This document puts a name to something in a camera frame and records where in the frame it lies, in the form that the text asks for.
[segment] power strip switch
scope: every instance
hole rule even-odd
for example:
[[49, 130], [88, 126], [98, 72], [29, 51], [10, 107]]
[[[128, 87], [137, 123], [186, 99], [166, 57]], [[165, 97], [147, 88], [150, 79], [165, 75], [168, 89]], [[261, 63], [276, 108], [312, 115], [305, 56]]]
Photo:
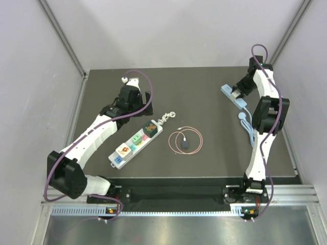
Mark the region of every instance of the power strip switch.
[[111, 166], [121, 169], [162, 132], [155, 120], [147, 122], [136, 134], [122, 143], [108, 158]]

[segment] light blue object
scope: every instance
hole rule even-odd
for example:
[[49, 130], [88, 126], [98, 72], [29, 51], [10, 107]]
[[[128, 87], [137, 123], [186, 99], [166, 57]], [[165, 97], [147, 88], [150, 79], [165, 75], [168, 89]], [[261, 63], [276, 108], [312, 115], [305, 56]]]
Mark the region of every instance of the light blue object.
[[132, 150], [133, 152], [136, 150], [136, 146], [133, 145], [133, 144], [131, 144], [129, 147], [131, 148], [131, 150]]
[[114, 159], [114, 161], [115, 161], [117, 164], [120, 164], [120, 163], [123, 161], [123, 159], [122, 159], [120, 156], [117, 156], [117, 157]]
[[254, 129], [252, 127], [252, 115], [249, 112], [249, 110], [246, 108], [247, 103], [243, 99], [232, 100], [231, 99], [232, 89], [228, 84], [225, 84], [224, 86], [222, 86], [221, 91], [234, 103], [234, 105], [237, 106], [237, 108], [239, 108], [240, 110], [244, 109], [249, 114], [250, 122], [248, 122], [246, 120], [246, 114], [244, 112], [239, 113], [239, 119], [241, 120], [242, 127], [246, 130], [246, 132], [250, 136], [250, 143], [251, 143], [251, 146], [253, 148], [255, 135], [254, 135]]
[[[111, 214], [106, 212], [107, 207], [103, 206], [53, 206], [51, 216], [115, 216], [116, 214]], [[242, 213], [242, 207], [231, 206], [230, 211], [208, 211], [208, 212], [121, 212], [120, 215], [123, 216], [144, 216], [144, 217], [226, 217], [226, 216], [244, 216]]]
[[239, 113], [239, 119], [242, 120], [242, 119], [245, 119], [246, 118], [246, 115], [244, 112], [240, 112]]
[[225, 84], [224, 86], [221, 87], [221, 91], [239, 108], [242, 110], [244, 107], [247, 106], [247, 103], [243, 99], [236, 99], [232, 100], [231, 99], [231, 87], [228, 84]]
[[255, 140], [255, 135], [254, 135], [254, 129], [252, 127], [252, 115], [251, 115], [251, 113], [249, 112], [249, 110], [246, 107], [244, 107], [243, 109], [249, 114], [250, 122], [248, 122], [246, 120], [246, 115], [245, 115], [244, 112], [240, 112], [239, 113], [239, 119], [241, 120], [242, 127], [246, 130], [246, 132], [250, 136], [250, 143], [251, 143], [251, 146], [253, 148], [253, 146], [254, 146], [254, 140]]

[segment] blue power strip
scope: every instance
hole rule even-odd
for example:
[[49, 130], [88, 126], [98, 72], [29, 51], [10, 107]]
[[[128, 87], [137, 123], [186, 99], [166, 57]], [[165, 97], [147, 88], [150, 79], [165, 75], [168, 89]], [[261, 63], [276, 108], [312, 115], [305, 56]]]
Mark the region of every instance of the blue power strip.
[[245, 110], [249, 114], [250, 122], [248, 122], [246, 120], [246, 115], [245, 115], [244, 112], [241, 112], [239, 114], [239, 119], [241, 120], [242, 127], [249, 134], [249, 136], [250, 136], [250, 143], [251, 143], [251, 146], [253, 147], [254, 146], [255, 135], [254, 135], [254, 130], [253, 130], [252, 125], [251, 125], [252, 124], [252, 115], [248, 111], [248, 109], [246, 108], [247, 103], [243, 99], [232, 100], [232, 98], [231, 98], [232, 89], [231, 89], [231, 87], [228, 84], [225, 84], [224, 86], [222, 86], [221, 87], [221, 91], [227, 96], [227, 98], [229, 98], [234, 103], [234, 105], [237, 106], [237, 108], [239, 108], [240, 110], [243, 109], [243, 110]]
[[221, 91], [239, 108], [242, 110], [244, 107], [247, 106], [247, 103], [243, 99], [236, 99], [232, 100], [231, 99], [231, 87], [228, 84], [225, 84], [224, 86], [221, 87]]

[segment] charging cable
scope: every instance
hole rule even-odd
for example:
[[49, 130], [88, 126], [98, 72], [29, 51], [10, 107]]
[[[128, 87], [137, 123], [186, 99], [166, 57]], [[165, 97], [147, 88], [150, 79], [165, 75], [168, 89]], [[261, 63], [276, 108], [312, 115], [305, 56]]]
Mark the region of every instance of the charging cable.
[[[170, 149], [172, 149], [173, 152], [177, 153], [177, 154], [182, 154], [182, 155], [192, 155], [192, 154], [195, 154], [197, 152], [199, 152], [202, 148], [202, 145], [203, 145], [203, 137], [201, 135], [201, 133], [195, 129], [195, 128], [192, 128], [192, 127], [189, 127], [189, 126], [185, 126], [185, 127], [181, 127], [181, 128], [178, 128], [177, 130], [181, 130], [181, 131], [176, 131], [176, 132], [173, 132], [169, 138], [168, 138], [168, 145], [170, 147]], [[186, 150], [189, 148], [189, 142], [186, 140], [186, 136], [184, 135], [184, 131], [193, 131], [195, 132], [199, 138], [200, 138], [200, 144], [199, 146], [196, 148], [196, 150], [192, 151], [192, 152], [183, 152], [179, 147], [178, 147], [178, 144], [177, 144], [177, 137], [178, 135], [182, 135], [183, 136], [183, 142], [182, 142], [182, 148], [183, 150]], [[176, 135], [176, 138], [175, 138], [175, 146], [177, 148], [177, 150], [175, 150], [171, 145], [170, 145], [170, 138], [174, 135], [174, 134], [177, 134]]]
[[244, 107], [243, 109], [249, 114], [250, 122], [248, 122], [246, 120], [246, 114], [244, 112], [239, 113], [239, 119], [241, 120], [242, 127], [246, 130], [246, 132], [250, 136], [250, 143], [251, 143], [251, 146], [253, 148], [254, 140], [255, 140], [255, 134], [254, 134], [254, 129], [252, 127], [252, 115], [251, 115], [251, 113], [249, 112], [249, 110], [246, 107]]
[[168, 120], [168, 118], [169, 117], [175, 117], [176, 116], [176, 113], [175, 112], [170, 112], [170, 113], [165, 113], [162, 117], [161, 117], [161, 119], [158, 119], [158, 124], [160, 125], [160, 126], [162, 126], [165, 122], [167, 122], [167, 120]]

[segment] dark gray table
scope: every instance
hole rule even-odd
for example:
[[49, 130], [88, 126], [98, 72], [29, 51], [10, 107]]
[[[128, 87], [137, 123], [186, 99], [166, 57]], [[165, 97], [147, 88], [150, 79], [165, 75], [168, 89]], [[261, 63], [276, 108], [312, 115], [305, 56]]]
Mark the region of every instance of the dark gray table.
[[[112, 103], [123, 83], [124, 69], [91, 70], [77, 121], [74, 139], [93, 122], [100, 110]], [[142, 69], [154, 87], [154, 115], [134, 117], [100, 146], [85, 166], [85, 173], [122, 178], [165, 177], [242, 177], [251, 157], [249, 136], [238, 119], [239, 109], [220, 91], [224, 84], [234, 85], [246, 74], [246, 67], [197, 67]], [[147, 80], [139, 77], [142, 91], [149, 90]], [[253, 112], [259, 94], [246, 98]], [[147, 121], [175, 111], [163, 126], [163, 132], [131, 162], [118, 170], [110, 166], [108, 156], [137, 132]], [[204, 139], [195, 155], [176, 155], [168, 146], [168, 137], [177, 128], [191, 126]], [[195, 133], [187, 133], [190, 148], [198, 144]], [[295, 176], [282, 133], [273, 143], [268, 161], [275, 177]]]

